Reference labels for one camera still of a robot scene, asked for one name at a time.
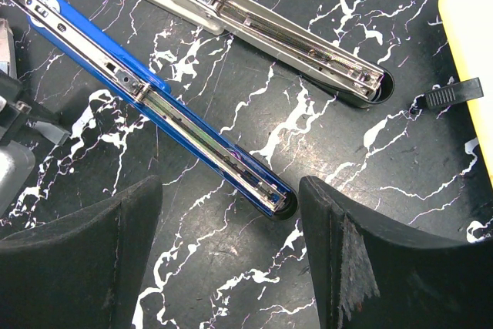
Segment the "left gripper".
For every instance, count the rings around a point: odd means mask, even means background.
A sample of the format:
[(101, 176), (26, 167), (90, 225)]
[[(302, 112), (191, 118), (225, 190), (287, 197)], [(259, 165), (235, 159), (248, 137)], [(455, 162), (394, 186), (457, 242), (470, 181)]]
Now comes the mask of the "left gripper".
[(17, 79), (1, 73), (1, 212), (10, 206), (35, 165), (34, 153), (16, 141), (28, 120), (59, 124), (59, 115), (36, 102)]

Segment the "staple strip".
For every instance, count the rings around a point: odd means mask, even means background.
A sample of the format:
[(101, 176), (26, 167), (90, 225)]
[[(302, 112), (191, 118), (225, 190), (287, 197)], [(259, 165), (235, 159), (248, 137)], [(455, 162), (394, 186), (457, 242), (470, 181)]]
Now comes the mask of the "staple strip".
[(39, 132), (44, 138), (56, 146), (62, 146), (71, 133), (60, 123), (49, 123), (41, 120), (28, 119), (28, 126)]

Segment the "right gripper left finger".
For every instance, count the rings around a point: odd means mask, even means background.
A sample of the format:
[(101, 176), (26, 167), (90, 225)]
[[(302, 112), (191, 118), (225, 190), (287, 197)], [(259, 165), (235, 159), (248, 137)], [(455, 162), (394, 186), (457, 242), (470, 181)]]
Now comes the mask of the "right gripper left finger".
[(3, 328), (130, 328), (163, 206), (158, 176), (1, 240)]

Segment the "red staple box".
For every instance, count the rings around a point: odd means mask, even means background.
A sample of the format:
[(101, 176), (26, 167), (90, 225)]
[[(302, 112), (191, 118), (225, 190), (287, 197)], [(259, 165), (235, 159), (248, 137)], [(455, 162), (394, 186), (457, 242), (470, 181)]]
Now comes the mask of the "red staple box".
[(0, 19), (0, 63), (4, 73), (17, 79), (15, 41), (8, 21), (4, 18)]

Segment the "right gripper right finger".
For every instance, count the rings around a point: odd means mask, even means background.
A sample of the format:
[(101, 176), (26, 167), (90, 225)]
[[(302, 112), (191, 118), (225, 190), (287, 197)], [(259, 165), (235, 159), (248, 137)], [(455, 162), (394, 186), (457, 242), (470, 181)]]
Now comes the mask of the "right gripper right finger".
[(315, 176), (299, 204), (322, 328), (490, 328), (492, 242), (409, 227)]

